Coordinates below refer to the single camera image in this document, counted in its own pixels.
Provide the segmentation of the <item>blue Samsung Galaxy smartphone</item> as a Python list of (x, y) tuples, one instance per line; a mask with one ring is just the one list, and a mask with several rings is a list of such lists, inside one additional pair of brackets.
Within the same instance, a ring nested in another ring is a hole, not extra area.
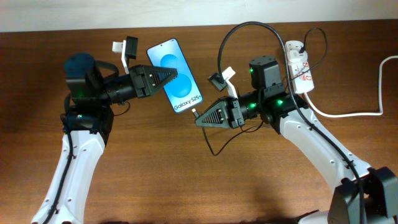
[(203, 101), (202, 93), (176, 38), (149, 47), (146, 53), (153, 66), (176, 72), (171, 81), (164, 86), (165, 94), (175, 113), (186, 111)]

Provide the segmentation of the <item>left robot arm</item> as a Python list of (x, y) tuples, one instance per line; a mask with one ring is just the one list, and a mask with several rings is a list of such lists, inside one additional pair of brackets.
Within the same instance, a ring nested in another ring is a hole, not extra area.
[(95, 167), (113, 126), (112, 104), (156, 94), (177, 77), (174, 68), (136, 65), (120, 75), (87, 53), (64, 65), (70, 89), (64, 101), (62, 152), (49, 190), (32, 223), (83, 223)]

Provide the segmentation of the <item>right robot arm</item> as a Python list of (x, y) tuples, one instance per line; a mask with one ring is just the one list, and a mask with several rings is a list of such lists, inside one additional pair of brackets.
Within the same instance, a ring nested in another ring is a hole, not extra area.
[(276, 223), (397, 223), (397, 177), (387, 167), (372, 168), (342, 145), (298, 95), (285, 92), (273, 56), (249, 63), (253, 92), (218, 98), (195, 114), (202, 128), (240, 128), (257, 116), (297, 146), (333, 193), (329, 210), (281, 218)]

